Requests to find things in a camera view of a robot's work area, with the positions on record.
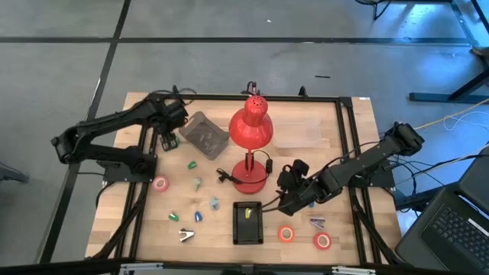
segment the laptop keyboard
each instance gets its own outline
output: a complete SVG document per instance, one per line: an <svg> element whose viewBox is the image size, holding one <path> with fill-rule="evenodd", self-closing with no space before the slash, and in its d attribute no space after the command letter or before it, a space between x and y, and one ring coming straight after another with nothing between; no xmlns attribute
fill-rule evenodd
<svg viewBox="0 0 489 275"><path fill-rule="evenodd" d="M430 227L489 274L489 238L466 218L444 206Z"/></svg>

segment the wooden table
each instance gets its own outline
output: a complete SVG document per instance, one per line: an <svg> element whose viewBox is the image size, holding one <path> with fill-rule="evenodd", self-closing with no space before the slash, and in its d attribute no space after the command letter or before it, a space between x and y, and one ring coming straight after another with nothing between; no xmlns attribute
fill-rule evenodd
<svg viewBox="0 0 489 275"><path fill-rule="evenodd" d="M147 94L130 92L124 108L131 107ZM377 126L370 99L352 98L360 144L377 141ZM227 131L232 115L244 106L244 101L199 100L186 107L189 115L202 111L211 121ZM147 195L144 220L138 246L138 260L169 260L213 263L261 263L261 264L358 264L358 252L348 190L331 201L313 208L305 207L293 217L281 212L264 213L264 244L232 244L232 203L239 201L268 202L277 194L277 177L285 164L292 164L296 158L310 165L309 174L319 170L331 159L342 155L338 133L335 105L324 102L269 102L268 114L272 121L287 116L319 116L322 140L315 147L281 149L270 142L264 150L274 160L274 171L263 190L254 195L243 195L226 181L218 183L217 168L231 172L233 166L244 158L245 149L229 139L229 145L213 161L207 160L185 139L179 148L163 152L157 146L157 175L165 175L170 181L166 192L150 189ZM348 136L348 148L353 148L346 110L343 111ZM141 127L132 126L120 130L115 138L116 147L127 147L138 142ZM146 140L149 147L151 135ZM188 170L190 161L197 162L197 168ZM255 160L265 163L266 156L256 153ZM193 189L193 179L202 178L199 191ZM380 188L370 188L371 204L375 225L387 244L394 248L400 240L400 229L392 197ZM92 234L86 249L86 256L94 255L119 226L125 204L128 183L117 183L101 196L93 222ZM218 198L220 210L212 211L209 200ZM202 213L202 222L194 222L195 211ZM168 219L175 212L179 222ZM313 236L319 231L309 223L309 217L326 218L324 232L332 236L332 246L327 251L319 251L313 245ZM283 243L277 237L281 225L291 225L296 233L294 242ZM193 239L182 244L178 231L181 228L194 230ZM368 259L371 247L367 231L363 230ZM128 255L132 229L129 228L123 255Z"/></svg>

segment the gray floor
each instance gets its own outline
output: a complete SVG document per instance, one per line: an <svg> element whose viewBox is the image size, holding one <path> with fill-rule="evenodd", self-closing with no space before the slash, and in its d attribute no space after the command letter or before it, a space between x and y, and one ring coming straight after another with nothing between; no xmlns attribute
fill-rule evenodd
<svg viewBox="0 0 489 275"><path fill-rule="evenodd" d="M457 3L479 44L489 45L470 0ZM111 37L121 7L116 0L0 0L0 37ZM377 22L371 16L371 7L353 0L133 0L122 36L465 37L447 4L396 2ZM108 44L0 44L0 161L31 177L27 185L0 183L2 266L35 261L66 171L49 140L85 118L107 49ZM310 95L371 97L379 131L394 121L422 125L468 107L410 102L407 95L450 93L479 74L481 63L469 50L441 44L121 44L98 114L118 111L129 91L177 84L201 93L237 93L253 79L267 94L297 94L304 85ZM476 111L489 112L489 106ZM465 119L489 124L489 115ZM486 128L465 123L453 131L438 124L420 133L426 143L412 159L429 163L472 153L489 140ZM98 142L113 139L110 134ZM450 183L467 166L458 163L432 175ZM100 169L84 163L82 170ZM400 168L394 176L401 181L409 174ZM99 184L99 177L79 177L53 260L83 258ZM438 183L421 176L418 184L423 191ZM397 188L409 194L412 184ZM400 222L404 230L410 223Z"/></svg>

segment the lamp base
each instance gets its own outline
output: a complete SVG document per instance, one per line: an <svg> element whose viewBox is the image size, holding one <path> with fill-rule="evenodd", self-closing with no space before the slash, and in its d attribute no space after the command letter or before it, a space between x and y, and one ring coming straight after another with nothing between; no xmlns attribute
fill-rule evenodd
<svg viewBox="0 0 489 275"><path fill-rule="evenodd" d="M232 176L238 180L248 182L248 183L234 183L236 189L243 194L255 194L260 192L265 186L267 180L267 171L265 167L253 160L253 170L247 171L245 167L246 160L242 160L235 165L232 169Z"/></svg>

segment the roll of tape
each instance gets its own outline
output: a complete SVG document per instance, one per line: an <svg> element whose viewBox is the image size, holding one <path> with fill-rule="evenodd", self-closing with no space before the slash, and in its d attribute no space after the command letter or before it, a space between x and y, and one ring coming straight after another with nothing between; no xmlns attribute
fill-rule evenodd
<svg viewBox="0 0 489 275"><path fill-rule="evenodd" d="M283 236L283 233L285 232L289 232L289 237L285 237ZM284 226L280 226L280 228L278 228L278 238L282 241L282 242L291 242L293 241L294 237L296 237L296 233L293 231L293 229L288 226L288 225L284 225Z"/></svg>
<svg viewBox="0 0 489 275"><path fill-rule="evenodd" d="M321 239L324 239L326 244L321 244ZM317 249L319 250L326 250L331 247L331 237L329 237L328 234L326 233L318 233L316 236L314 236L314 245L316 246Z"/></svg>
<svg viewBox="0 0 489 275"><path fill-rule="evenodd" d="M165 176L157 176L153 180L153 188L158 192L167 191L168 187L170 187L170 182Z"/></svg>

